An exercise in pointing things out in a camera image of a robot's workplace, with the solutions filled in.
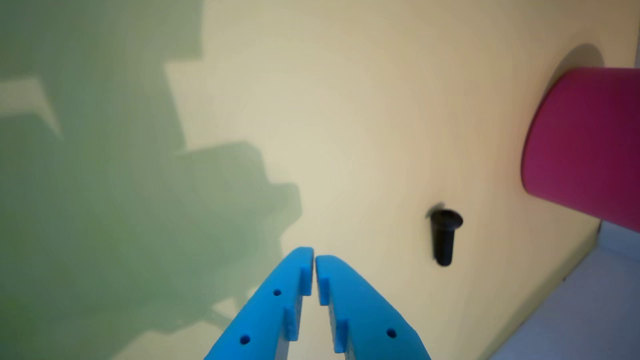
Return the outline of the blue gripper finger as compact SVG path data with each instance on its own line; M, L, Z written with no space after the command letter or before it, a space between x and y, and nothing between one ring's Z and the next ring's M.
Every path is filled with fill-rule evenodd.
M318 300L333 349L346 360L429 360L422 339L358 271L334 255L315 258Z
M206 360L286 360L298 340L304 296L313 288L314 250L285 256L234 317Z

